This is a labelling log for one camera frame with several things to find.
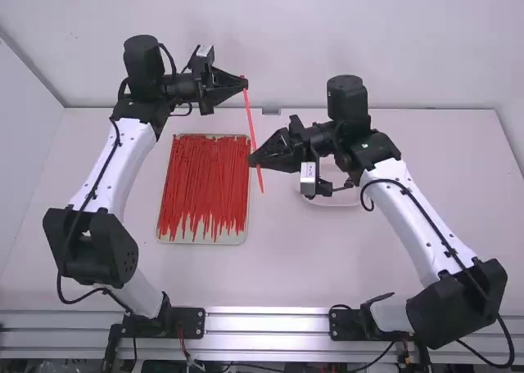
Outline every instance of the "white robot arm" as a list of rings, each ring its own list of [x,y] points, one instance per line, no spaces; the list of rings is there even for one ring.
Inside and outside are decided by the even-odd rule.
[[[333,340],[390,339],[414,333],[429,348],[439,348],[502,321],[499,306],[507,274],[496,259],[482,262],[445,224],[417,188],[400,151],[384,133],[371,129],[368,93],[362,79],[336,76],[327,81],[330,121],[305,128],[297,115],[249,156],[251,167],[300,172],[300,192],[312,199],[361,187],[361,204],[376,205],[386,216],[417,269],[424,289],[409,299],[392,293],[363,303],[356,312],[330,311]],[[319,159],[334,155],[348,173],[333,189],[320,177]],[[372,207],[365,203],[371,200]]]
[[[155,38],[139,35],[124,48],[129,76],[110,117],[113,126],[106,146],[69,205],[49,209],[43,220],[58,267],[62,302],[75,303],[100,290],[128,313],[122,324],[111,327],[104,371],[111,369],[116,339],[122,334],[177,338],[182,331],[186,339],[203,336],[204,310],[171,307],[168,296],[137,269],[138,247],[121,221],[138,170],[174,106],[198,102],[201,114],[212,114],[213,106],[247,88],[245,79],[212,67],[212,47],[193,53],[187,74],[176,73],[168,53],[171,75],[164,75],[160,49],[165,47]],[[338,167],[349,174],[343,188],[361,186],[364,208],[373,210],[364,203],[367,196],[384,213],[424,287],[407,300],[394,300],[390,294],[376,297],[358,311],[348,308],[345,316],[330,311],[330,317],[346,317],[330,322],[330,328],[340,328],[340,333],[331,330],[332,339],[403,339],[396,336],[414,333],[428,347],[439,348],[495,320],[508,336],[498,314],[507,282],[500,263],[481,262],[445,225],[417,188],[393,142],[371,129],[362,80],[336,76],[327,85],[331,121],[305,128],[293,115],[289,128],[279,129],[250,155],[250,166],[300,172],[300,190],[306,197],[330,196],[341,188],[333,189],[319,177],[318,160],[334,154]],[[62,276],[97,288],[69,301],[61,293]]]

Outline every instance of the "red stick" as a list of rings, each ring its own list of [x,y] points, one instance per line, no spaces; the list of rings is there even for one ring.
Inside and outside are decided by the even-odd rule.
[[[251,143],[253,144],[253,151],[256,150],[256,141],[255,141],[255,127],[253,126],[253,118],[251,116],[251,108],[249,106],[249,97],[247,96],[247,89],[244,88],[244,102],[246,103],[246,113],[247,121],[249,122],[249,132],[251,135]],[[264,193],[264,180],[262,179],[262,170],[260,170],[260,165],[256,165],[256,175],[259,179],[260,191]]]

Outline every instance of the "black clamp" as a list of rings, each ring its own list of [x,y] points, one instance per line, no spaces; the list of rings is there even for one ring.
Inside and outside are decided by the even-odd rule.
[[[356,340],[409,339],[410,334],[402,331],[383,332],[378,329],[371,314],[371,305],[389,298],[394,293],[379,295],[352,309],[346,305],[334,305],[329,309],[329,336],[336,342]]]
[[[102,372],[109,373],[116,359],[116,349],[121,339],[202,339],[206,328],[204,308],[174,308],[166,293],[156,318],[146,318],[125,313],[121,324],[109,330]]]

